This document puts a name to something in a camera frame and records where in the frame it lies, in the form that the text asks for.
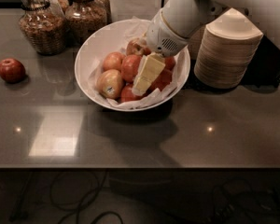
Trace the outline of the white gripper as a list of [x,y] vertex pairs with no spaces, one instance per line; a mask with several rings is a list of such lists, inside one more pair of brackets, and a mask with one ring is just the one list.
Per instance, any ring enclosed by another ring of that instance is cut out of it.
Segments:
[[151,86],[151,82],[165,68],[163,57],[175,56],[188,44],[188,12],[167,8],[160,9],[147,28],[146,38],[148,47],[156,53],[151,53],[141,60],[140,77],[134,80],[132,88],[132,93],[137,96],[144,95]]

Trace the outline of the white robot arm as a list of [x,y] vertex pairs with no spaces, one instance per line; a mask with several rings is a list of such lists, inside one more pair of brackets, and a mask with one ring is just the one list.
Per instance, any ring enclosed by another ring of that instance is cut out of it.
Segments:
[[133,94],[144,94],[164,69],[162,59],[179,53],[200,27],[229,7],[245,15],[280,50],[280,0],[168,0],[145,33],[152,53],[140,62]]

